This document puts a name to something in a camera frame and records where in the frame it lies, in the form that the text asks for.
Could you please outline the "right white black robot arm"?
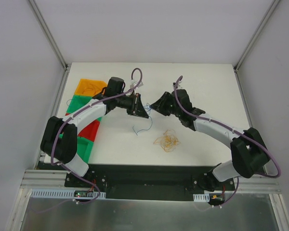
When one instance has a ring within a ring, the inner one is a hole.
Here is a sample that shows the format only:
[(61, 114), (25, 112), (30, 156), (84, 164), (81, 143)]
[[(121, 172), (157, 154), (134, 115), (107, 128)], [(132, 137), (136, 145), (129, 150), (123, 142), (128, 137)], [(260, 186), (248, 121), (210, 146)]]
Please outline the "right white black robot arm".
[(150, 105), (153, 110), (164, 115), (176, 116), (181, 124), (193, 131), (204, 133), (224, 144), (231, 151), (231, 160), (220, 163), (197, 179), (197, 185), (203, 190), (213, 192), (224, 185), (226, 180), (258, 174), (270, 161), (263, 150), (265, 144), (258, 130), (249, 128), (239, 130), (226, 129), (204, 110), (193, 107), (187, 91), (184, 89), (164, 92), (160, 99)]

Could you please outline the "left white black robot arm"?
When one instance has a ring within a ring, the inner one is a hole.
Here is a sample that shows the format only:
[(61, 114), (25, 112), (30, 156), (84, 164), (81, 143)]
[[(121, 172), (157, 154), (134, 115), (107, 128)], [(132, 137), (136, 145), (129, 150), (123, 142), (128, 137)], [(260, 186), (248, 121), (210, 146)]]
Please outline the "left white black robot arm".
[(125, 109), (128, 115), (148, 118), (141, 95), (135, 92), (141, 85), (142, 81), (139, 80), (132, 84), (131, 89), (124, 91), (124, 80), (112, 77), (108, 85), (80, 109), (63, 118), (49, 118), (40, 149), (50, 156), (51, 164), (65, 167), (68, 172), (75, 174), (75, 181), (81, 187), (88, 187), (92, 182), (92, 175), (88, 173), (89, 165), (77, 153), (79, 133), (116, 107)]

